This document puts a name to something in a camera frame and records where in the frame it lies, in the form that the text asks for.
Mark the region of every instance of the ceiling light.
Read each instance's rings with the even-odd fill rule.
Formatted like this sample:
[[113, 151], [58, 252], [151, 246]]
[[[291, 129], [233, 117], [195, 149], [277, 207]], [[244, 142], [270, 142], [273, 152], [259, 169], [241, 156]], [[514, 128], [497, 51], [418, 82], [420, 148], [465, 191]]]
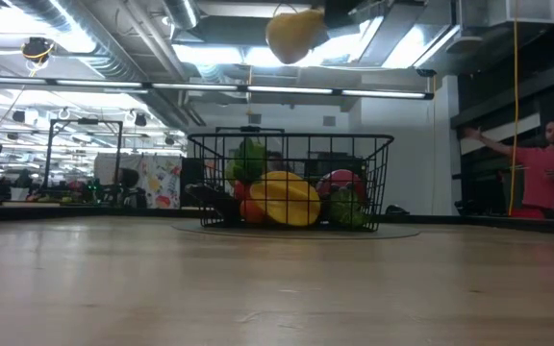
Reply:
[[2, 163], [2, 165], [8, 166], [8, 167], [31, 167], [31, 168], [39, 168], [39, 164], [35, 164], [35, 163]]
[[107, 93], [133, 93], [133, 94], [148, 94], [149, 90], [147, 89], [125, 89], [125, 88], [105, 88], [104, 92]]
[[69, 119], [69, 111], [67, 110], [67, 107], [59, 111], [58, 118], [61, 120]]
[[384, 20], [383, 16], [375, 17], [370, 22], [367, 20], [360, 25], [361, 39], [358, 41], [357, 46], [350, 52], [348, 62], [358, 61], [365, 53], [366, 48], [371, 43], [371, 40], [375, 37], [377, 30], [380, 29], [380, 25]]
[[360, 38], [361, 34], [351, 34], [331, 38], [316, 47], [311, 54], [314, 59], [317, 60], [318, 64], [322, 64], [324, 60], [340, 57], [349, 58], [350, 52], [358, 46]]
[[394, 47], [382, 67], [408, 68], [424, 53], [424, 48], [424, 34], [420, 27], [415, 25]]
[[15, 85], [45, 85], [46, 80], [40, 78], [0, 77], [0, 83]]
[[[119, 136], [119, 134], [114, 133], [91, 133], [93, 136]], [[121, 134], [124, 137], [149, 137], [148, 134]]]
[[379, 90], [344, 90], [343, 96], [362, 97], [388, 97], [388, 98], [409, 98], [424, 99], [426, 94], [422, 92], [400, 92], [400, 91], [379, 91]]
[[14, 120], [15, 122], [24, 123], [25, 111], [14, 111], [14, 113], [12, 113], [12, 120]]
[[76, 130], [70, 128], [69, 126], [64, 126], [62, 124], [55, 124], [55, 128], [59, 129], [59, 131], [65, 131], [65, 132], [69, 132], [69, 133], [75, 133], [76, 132]]
[[435, 43], [426, 53], [420, 57], [415, 63], [414, 67], [421, 67], [431, 57], [433, 57], [451, 38], [461, 31], [461, 25], [455, 25], [446, 35], [444, 35], [437, 43]]
[[145, 127], [146, 126], [146, 115], [143, 113], [136, 114], [136, 119], [134, 120], [134, 125]]
[[[23, 145], [23, 144], [1, 144], [4, 148], [7, 149], [18, 149], [18, 150], [32, 150], [32, 151], [43, 151], [46, 152], [48, 149], [47, 145]], [[68, 151], [68, 150], [80, 150], [86, 153], [103, 153], [103, 154], [115, 154], [116, 148], [103, 148], [103, 147], [94, 147], [94, 146], [68, 146], [68, 145], [53, 145], [53, 151]], [[121, 148], [120, 153], [132, 153], [132, 148]], [[137, 151], [141, 153], [170, 153], [173, 155], [184, 155], [185, 153], [179, 149], [174, 148], [137, 148]], [[39, 165], [34, 163], [22, 163], [23, 166], [33, 166], [34, 168], [39, 168]]]
[[316, 87], [285, 87], [285, 86], [248, 86], [249, 91], [258, 92], [283, 92], [283, 93], [306, 93], [306, 94], [324, 94], [333, 93], [332, 89]]
[[76, 139], [76, 140], [84, 142], [84, 143], [91, 143], [91, 136], [82, 135], [82, 134], [74, 134], [71, 137], [72, 137], [72, 139]]
[[181, 62], [194, 64], [242, 63], [237, 47], [187, 46], [173, 44], [172, 48]]
[[142, 87], [142, 83], [137, 82], [114, 82], [114, 81], [75, 81], [58, 80], [60, 86], [71, 87]]
[[[322, 62], [322, 58], [319, 56], [315, 56], [314, 54], [307, 54], [305, 58], [303, 58], [301, 61], [297, 63], [293, 63], [288, 66], [316, 66], [320, 65]], [[245, 63], [250, 64], [252, 66], [259, 66], [259, 67], [280, 67], [280, 66], [286, 66], [285, 64], [281, 63], [277, 57], [273, 54], [273, 52], [270, 51], [270, 48], [268, 47], [253, 47], [247, 52], [247, 55], [245, 56]]]
[[179, 90], [237, 91], [237, 86], [156, 83], [156, 84], [153, 85], [153, 87], [154, 88], [171, 88], [171, 89], [179, 89]]

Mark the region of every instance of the wall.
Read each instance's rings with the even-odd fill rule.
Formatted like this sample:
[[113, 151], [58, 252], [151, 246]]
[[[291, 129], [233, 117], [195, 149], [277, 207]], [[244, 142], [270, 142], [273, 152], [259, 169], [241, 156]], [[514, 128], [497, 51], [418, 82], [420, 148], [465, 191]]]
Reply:
[[[195, 106], [196, 111], [209, 125], [208, 127], [192, 128], [189, 130], [191, 134], [199, 133], [214, 133], [215, 127], [240, 127], [248, 126], [247, 105], [229, 105], [220, 107], [215, 104], [198, 104]], [[341, 112], [338, 106], [296, 106], [293, 109], [290, 106], [282, 105], [252, 105], [251, 110], [254, 113], [262, 115], [262, 128], [284, 129], [288, 133], [343, 133], [348, 132], [348, 113]], [[322, 126], [323, 117], [332, 115], [336, 117], [335, 127]], [[229, 153], [231, 149], [239, 147], [241, 142], [240, 137], [217, 139], [217, 151]], [[333, 141], [333, 150], [341, 152], [351, 151], [351, 142], [345, 139], [335, 139]], [[271, 136], [266, 141], [268, 150], [282, 151], [288, 146], [289, 158], [307, 158], [310, 151], [310, 143], [306, 137], [290, 138], [288, 143], [285, 143], [280, 136]], [[205, 145], [214, 148], [214, 139], [205, 138]], [[193, 151], [193, 144], [189, 144], [188, 157], [199, 156], [196, 150]], [[328, 151], [330, 150], [330, 140], [327, 137], [313, 138], [311, 143], [311, 151]]]
[[[412, 214], [456, 214], [454, 202], [461, 199], [460, 182], [452, 181], [458, 174], [459, 143], [450, 130], [449, 119], [458, 112], [456, 77], [446, 77], [433, 101], [361, 99], [350, 111], [341, 113], [338, 107], [259, 105], [252, 111], [263, 114], [263, 127], [283, 128], [290, 133], [358, 133], [386, 134], [394, 136], [390, 146], [387, 186], [384, 208], [399, 205]], [[209, 128], [192, 129], [192, 133], [212, 133], [214, 126], [247, 125], [247, 106], [197, 105], [196, 109], [212, 125]], [[321, 126], [323, 115], [336, 115], [337, 127]], [[226, 152], [236, 148], [240, 138], [225, 143]], [[206, 144], [214, 147], [214, 142]], [[368, 156], [374, 144], [357, 140], [352, 148], [351, 140], [335, 140], [335, 151]], [[290, 142], [291, 158], [307, 156], [306, 140]], [[280, 144], [269, 142], [269, 150], [279, 150]], [[318, 139], [315, 150], [328, 150], [328, 140]], [[193, 157], [192, 146], [189, 157]]]
[[[384, 209], [398, 205], [412, 214], [456, 213], [453, 205], [461, 192], [452, 174], [460, 167], [459, 144], [449, 117], [458, 112], [457, 92], [456, 78], [446, 77], [436, 96], [435, 127], [433, 101], [367, 98], [352, 109], [352, 133], [394, 136]], [[364, 155], [368, 149], [357, 148], [356, 153]]]

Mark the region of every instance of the black wire basket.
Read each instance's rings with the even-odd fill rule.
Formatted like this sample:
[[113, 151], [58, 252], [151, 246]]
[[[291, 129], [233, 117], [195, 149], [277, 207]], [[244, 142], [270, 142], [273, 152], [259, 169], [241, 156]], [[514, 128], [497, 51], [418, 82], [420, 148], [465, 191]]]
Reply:
[[204, 227], [374, 232], [394, 137], [217, 128], [188, 137]]

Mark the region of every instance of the table surface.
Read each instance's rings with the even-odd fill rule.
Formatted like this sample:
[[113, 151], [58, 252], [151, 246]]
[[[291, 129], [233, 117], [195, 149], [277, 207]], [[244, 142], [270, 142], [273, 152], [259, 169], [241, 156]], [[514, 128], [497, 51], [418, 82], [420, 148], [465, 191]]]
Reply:
[[380, 240], [0, 223], [0, 345], [554, 345], [554, 235]]

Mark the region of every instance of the yellow cable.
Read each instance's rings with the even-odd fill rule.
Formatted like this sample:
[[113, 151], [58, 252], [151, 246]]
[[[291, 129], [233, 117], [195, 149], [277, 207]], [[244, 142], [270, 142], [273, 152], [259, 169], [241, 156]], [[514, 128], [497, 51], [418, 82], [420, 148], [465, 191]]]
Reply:
[[513, 209], [515, 207], [515, 185], [516, 185], [516, 148], [518, 138], [518, 116], [520, 114], [519, 100], [518, 100], [518, 2], [515, 1], [515, 139], [512, 145], [512, 167], [511, 167], [511, 181], [510, 181], [510, 206], [508, 208], [508, 215], [512, 216]]
[[435, 193], [436, 193], [436, 179], [437, 179], [437, 154], [436, 154], [436, 100], [438, 97], [438, 75], [433, 76], [433, 185], [431, 189], [431, 214], [435, 214]]
[[[24, 48], [25, 48], [25, 45], [23, 44], [23, 45], [20, 47], [20, 51], [22, 52]], [[43, 57], [46, 56], [48, 53], [52, 52], [52, 51], [53, 51], [53, 48], [55, 48], [55, 44], [51, 44], [51, 45], [50, 45], [50, 48], [48, 48], [47, 51], [42, 52], [42, 53], [39, 53], [39, 54], [34, 55], [34, 56], [26, 55], [26, 54], [23, 53], [23, 57], [25, 57], [25, 58], [27, 58], [27, 59], [38, 59], [38, 58], [43, 58]]]

